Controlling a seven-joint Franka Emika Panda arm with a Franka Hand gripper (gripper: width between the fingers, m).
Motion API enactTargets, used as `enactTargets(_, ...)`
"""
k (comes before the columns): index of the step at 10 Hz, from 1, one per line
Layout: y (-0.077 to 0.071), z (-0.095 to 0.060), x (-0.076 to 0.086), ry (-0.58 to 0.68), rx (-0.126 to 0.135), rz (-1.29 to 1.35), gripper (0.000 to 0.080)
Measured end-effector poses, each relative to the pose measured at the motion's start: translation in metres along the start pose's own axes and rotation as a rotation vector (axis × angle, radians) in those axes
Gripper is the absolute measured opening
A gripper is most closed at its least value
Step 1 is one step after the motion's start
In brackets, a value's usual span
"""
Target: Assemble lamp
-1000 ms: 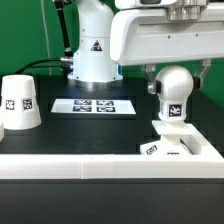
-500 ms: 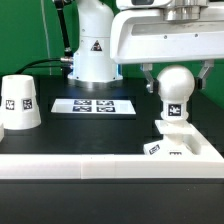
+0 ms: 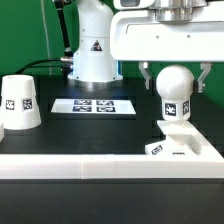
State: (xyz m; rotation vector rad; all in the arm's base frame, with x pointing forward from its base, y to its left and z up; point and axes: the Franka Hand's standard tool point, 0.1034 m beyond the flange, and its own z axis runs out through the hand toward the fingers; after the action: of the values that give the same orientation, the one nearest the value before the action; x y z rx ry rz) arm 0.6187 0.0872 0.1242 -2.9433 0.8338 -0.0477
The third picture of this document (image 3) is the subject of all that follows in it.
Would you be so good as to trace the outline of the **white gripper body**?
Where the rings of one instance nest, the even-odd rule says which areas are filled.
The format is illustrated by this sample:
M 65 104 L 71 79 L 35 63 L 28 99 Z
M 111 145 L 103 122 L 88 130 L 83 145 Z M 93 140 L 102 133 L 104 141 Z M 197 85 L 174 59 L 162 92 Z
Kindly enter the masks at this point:
M 149 10 L 119 12 L 111 24 L 110 49 L 121 61 L 222 62 L 224 13 L 204 9 L 191 21 L 157 22 Z

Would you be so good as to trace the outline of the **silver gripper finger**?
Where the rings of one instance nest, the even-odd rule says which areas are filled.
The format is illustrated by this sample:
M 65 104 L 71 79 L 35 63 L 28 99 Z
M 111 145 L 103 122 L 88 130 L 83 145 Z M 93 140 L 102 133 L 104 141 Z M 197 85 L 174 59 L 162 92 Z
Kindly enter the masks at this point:
M 194 81 L 194 87 L 193 87 L 193 90 L 197 93 L 203 92 L 203 89 L 205 88 L 204 81 L 212 69 L 212 63 L 211 62 L 202 62 L 200 64 L 200 69 L 201 69 L 201 74 L 198 77 L 198 79 Z
M 156 79 L 152 76 L 149 71 L 149 63 L 141 61 L 139 63 L 139 70 L 145 79 L 145 87 L 147 90 L 154 90 L 156 88 Z

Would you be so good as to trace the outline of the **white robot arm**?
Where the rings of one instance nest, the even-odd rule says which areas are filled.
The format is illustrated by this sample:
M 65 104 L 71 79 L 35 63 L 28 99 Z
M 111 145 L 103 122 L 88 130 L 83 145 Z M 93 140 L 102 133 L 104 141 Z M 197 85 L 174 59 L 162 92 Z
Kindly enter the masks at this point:
M 152 62 L 198 62 L 195 82 L 201 92 L 214 62 L 224 62 L 224 0 L 53 0 L 60 18 L 75 3 L 79 16 L 79 48 L 70 48 L 63 30 L 68 80 L 91 86 L 122 79 L 120 61 L 136 61 L 147 88 L 154 84 Z

